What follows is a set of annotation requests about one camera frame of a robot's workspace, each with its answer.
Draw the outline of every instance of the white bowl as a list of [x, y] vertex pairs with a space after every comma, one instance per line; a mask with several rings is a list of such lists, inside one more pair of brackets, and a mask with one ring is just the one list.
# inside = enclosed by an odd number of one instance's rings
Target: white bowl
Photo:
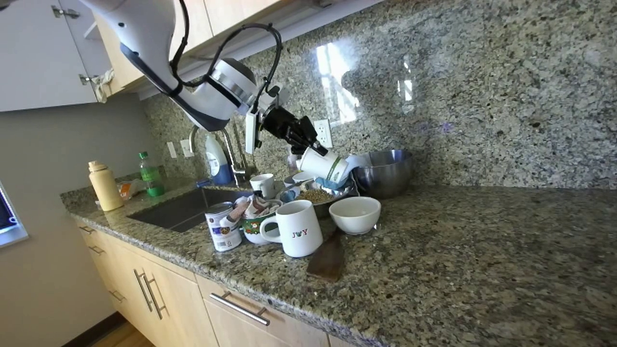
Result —
[[349, 197], [333, 203], [327, 212], [339, 230], [362, 235], [378, 224], [381, 203], [372, 197]]

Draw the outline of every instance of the white mug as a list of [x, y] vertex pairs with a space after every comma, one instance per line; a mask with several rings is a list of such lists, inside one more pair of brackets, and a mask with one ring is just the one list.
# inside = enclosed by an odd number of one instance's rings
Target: white mug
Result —
[[[268, 224], [277, 224], [279, 235], [272, 235], [272, 232], [266, 232]], [[281, 243], [285, 255], [291, 259], [308, 257], [324, 241], [322, 230], [310, 201], [293, 201], [279, 206], [275, 210], [275, 216], [266, 218], [258, 226], [258, 233], [262, 235], [262, 239], [270, 243]]]
[[273, 174], [250, 176], [250, 189], [260, 191], [262, 197], [266, 197], [266, 199], [272, 199], [273, 197]]

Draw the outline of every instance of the plastic bottle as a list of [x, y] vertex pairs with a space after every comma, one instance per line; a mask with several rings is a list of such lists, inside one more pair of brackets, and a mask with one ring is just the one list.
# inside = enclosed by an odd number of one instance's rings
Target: plastic bottle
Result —
[[206, 133], [206, 166], [214, 185], [233, 183], [229, 160], [212, 133]]
[[115, 210], [121, 206], [121, 199], [115, 187], [113, 174], [108, 170], [106, 164], [92, 160], [88, 162], [90, 183], [96, 193], [98, 205], [104, 212]]
[[160, 197], [164, 193], [162, 172], [150, 162], [148, 153], [139, 153], [139, 174], [148, 197]]

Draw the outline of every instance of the small container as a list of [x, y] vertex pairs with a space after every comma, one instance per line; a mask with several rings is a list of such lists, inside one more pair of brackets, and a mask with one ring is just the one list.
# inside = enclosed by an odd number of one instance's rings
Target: small container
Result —
[[106, 164], [92, 160], [88, 162], [88, 172], [90, 172], [90, 183], [96, 193], [100, 210], [117, 210], [121, 208], [121, 199], [115, 187], [113, 174], [108, 170]]
[[204, 214], [212, 245], [220, 253], [235, 249], [243, 241], [239, 230], [235, 228], [235, 222], [227, 218], [231, 210], [231, 203], [221, 203], [208, 206]]

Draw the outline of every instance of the label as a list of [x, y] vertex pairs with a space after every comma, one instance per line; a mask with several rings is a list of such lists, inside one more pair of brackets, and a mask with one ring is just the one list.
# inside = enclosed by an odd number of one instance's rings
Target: label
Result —
[[206, 224], [216, 251], [235, 249], [243, 237], [235, 226], [225, 224], [227, 214], [231, 212], [231, 203], [214, 205], [208, 208]]

